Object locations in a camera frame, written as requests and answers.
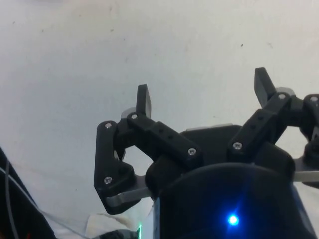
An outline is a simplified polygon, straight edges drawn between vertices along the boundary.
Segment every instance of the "white surface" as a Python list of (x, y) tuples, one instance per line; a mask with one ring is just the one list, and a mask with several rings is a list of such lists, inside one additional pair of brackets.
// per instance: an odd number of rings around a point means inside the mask
[[(0, 5), (0, 145), (39, 206), (80, 231), (103, 210), (93, 188), (96, 126), (134, 106), (138, 84), (149, 85), (153, 119), (177, 131), (244, 123), (259, 107), (255, 67), (301, 98), (319, 91), (318, 1)], [(290, 130), (279, 146), (298, 157), (304, 143)], [(129, 153), (143, 174), (150, 160)], [(318, 192), (300, 192), (319, 221)]]

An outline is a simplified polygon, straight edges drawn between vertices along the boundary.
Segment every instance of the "black plastic part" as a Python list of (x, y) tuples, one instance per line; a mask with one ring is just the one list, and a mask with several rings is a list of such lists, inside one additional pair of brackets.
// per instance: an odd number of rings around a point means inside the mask
[[(317, 97), (317, 101), (312, 101), (311, 97)], [(301, 132), (308, 141), (312, 140), (315, 126), (319, 126), (319, 94), (307, 95), (304, 98), (304, 114)]]
[[(131, 127), (139, 131), (141, 136), (144, 134), (144, 141), (146, 141), (147, 147), (140, 148), (140, 150), (146, 154), (151, 155), (152, 152), (169, 154), (172, 160), (178, 161), (178, 163), (187, 169), (193, 169), (201, 165), (201, 149), (195, 143), (183, 137), (165, 124), (154, 122), (150, 118), (137, 113), (128, 115), (128, 123)], [(190, 156), (188, 154), (188, 150), (191, 148), (196, 150), (195, 155)]]
[[(160, 239), (315, 239), (292, 184), (274, 171), (224, 163), (185, 174), (160, 195)], [(238, 226), (228, 217), (236, 214)]]
[[(287, 93), (276, 93), (262, 109), (257, 110), (230, 141), (229, 160), (249, 163), (251, 156), (264, 142), (274, 144), (287, 128), (282, 118), (290, 101)], [(240, 150), (233, 147), (237, 142), (242, 144)]]
[(307, 166), (319, 170), (319, 137), (306, 144), (303, 161)]
[(293, 179), (295, 172), (294, 160), (287, 152), (275, 145), (264, 143), (255, 155), (253, 162), (257, 166), (268, 168), (285, 176), (290, 181)]
[[(134, 169), (114, 157), (113, 138), (116, 132), (115, 122), (103, 122), (97, 128), (94, 187), (109, 214), (119, 214), (126, 211), (139, 201), (125, 203), (118, 207), (110, 207), (106, 197), (115, 196), (128, 190), (135, 184)], [(105, 184), (104, 179), (111, 177), (112, 182)]]
[[(257, 110), (228, 144), (228, 161), (251, 163), (251, 156), (256, 153), (260, 145), (272, 139), (275, 122), (274, 113), (262, 109)], [(236, 142), (242, 144), (240, 150), (233, 148)]]
[(151, 98), (146, 84), (138, 86), (138, 96), (136, 99), (136, 112), (151, 118)]
[(255, 69), (255, 93), (262, 107), (276, 93), (276, 88), (263, 67)]
[[(227, 162), (227, 143), (240, 128), (240, 126), (232, 125), (185, 131), (181, 135), (201, 148), (202, 167)], [(162, 155), (148, 168), (145, 176), (146, 185), (154, 197), (157, 197), (163, 189), (188, 171), (168, 155)]]

